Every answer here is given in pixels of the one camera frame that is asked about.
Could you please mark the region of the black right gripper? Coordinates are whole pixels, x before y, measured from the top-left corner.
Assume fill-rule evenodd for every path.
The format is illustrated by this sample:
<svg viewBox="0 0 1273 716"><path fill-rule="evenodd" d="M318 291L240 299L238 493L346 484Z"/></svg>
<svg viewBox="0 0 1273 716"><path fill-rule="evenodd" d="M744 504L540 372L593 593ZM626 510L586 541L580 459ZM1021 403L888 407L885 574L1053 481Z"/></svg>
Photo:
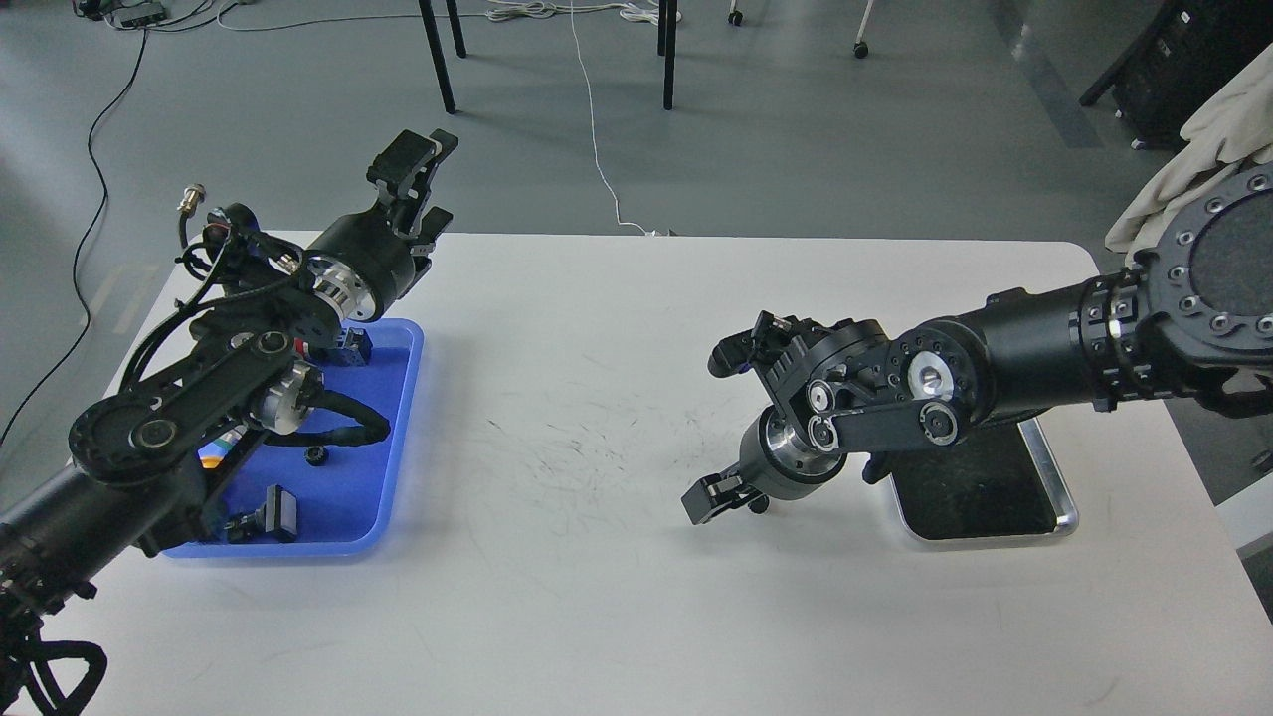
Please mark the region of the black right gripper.
<svg viewBox="0 0 1273 716"><path fill-rule="evenodd" d="M808 497L840 475L845 464L845 454L824 454L806 445L777 408L768 406L740 440L738 470L727 468L700 476L687 485L681 505L691 525L742 507L764 515L770 498Z"/></svg>

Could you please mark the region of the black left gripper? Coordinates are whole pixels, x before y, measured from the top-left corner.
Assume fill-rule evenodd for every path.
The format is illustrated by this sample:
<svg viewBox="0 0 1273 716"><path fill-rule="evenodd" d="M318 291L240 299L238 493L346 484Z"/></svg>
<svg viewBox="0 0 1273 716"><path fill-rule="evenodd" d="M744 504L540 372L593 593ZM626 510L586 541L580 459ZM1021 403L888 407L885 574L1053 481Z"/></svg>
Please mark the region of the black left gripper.
<svg viewBox="0 0 1273 716"><path fill-rule="evenodd" d="M426 136L404 130L365 172L382 214L340 217L306 251L314 294L341 320L379 320L432 268L437 241L454 220L449 210L429 209L432 180L458 143L440 127Z"/></svg>

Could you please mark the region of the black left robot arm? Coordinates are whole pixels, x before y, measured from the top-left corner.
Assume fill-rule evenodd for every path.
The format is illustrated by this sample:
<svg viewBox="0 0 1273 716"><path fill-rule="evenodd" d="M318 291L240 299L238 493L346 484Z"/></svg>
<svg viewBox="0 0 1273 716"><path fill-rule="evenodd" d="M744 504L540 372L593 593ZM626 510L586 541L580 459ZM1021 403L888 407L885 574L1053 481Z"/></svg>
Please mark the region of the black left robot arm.
<svg viewBox="0 0 1273 716"><path fill-rule="evenodd" d="M327 389L311 358L369 324L432 268L452 220L429 206L432 178L457 149L437 127L402 131L372 162L377 197L308 248L261 231L250 208L213 210L199 240L179 204L177 262L199 282L123 364L118 390L67 434L69 462L3 513L3 705L27 693L41 713L79 715L107 670L87 640L43 640L67 599L130 547L154 557L210 538L220 497L262 445L363 446L386 440L376 409Z"/></svg>

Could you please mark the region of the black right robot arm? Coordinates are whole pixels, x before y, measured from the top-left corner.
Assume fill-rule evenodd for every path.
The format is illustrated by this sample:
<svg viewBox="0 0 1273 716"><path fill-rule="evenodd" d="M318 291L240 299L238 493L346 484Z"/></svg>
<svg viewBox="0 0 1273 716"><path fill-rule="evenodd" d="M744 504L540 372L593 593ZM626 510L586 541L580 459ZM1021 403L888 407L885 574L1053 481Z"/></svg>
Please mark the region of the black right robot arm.
<svg viewBox="0 0 1273 716"><path fill-rule="evenodd" d="M1270 167L1254 166L1186 204L1130 268L1039 294L1001 290L896 338L875 320L759 313L708 368L754 372L770 405L737 462L687 488L687 520L805 498L850 454L868 454L873 484L904 454L1059 405L1192 397L1231 419L1269 414L1270 203Z"/></svg>

